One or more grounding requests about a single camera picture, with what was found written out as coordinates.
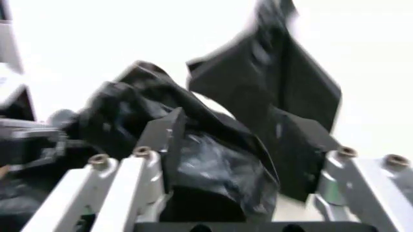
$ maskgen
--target metal frame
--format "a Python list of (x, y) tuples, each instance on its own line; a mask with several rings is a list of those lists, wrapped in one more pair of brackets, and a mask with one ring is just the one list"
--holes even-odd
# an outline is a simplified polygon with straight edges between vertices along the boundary
[(91, 231), (130, 232), (136, 222), (157, 221), (165, 199), (159, 154), (138, 147), (122, 160)]
[(69, 170), (22, 231), (72, 231), (83, 214), (98, 213), (118, 161), (108, 159), (107, 168), (101, 171), (94, 166), (91, 163), (82, 169)]
[(315, 205), (327, 221), (348, 221), (348, 209), (380, 232), (413, 231), (413, 172), (403, 163), (330, 152)]

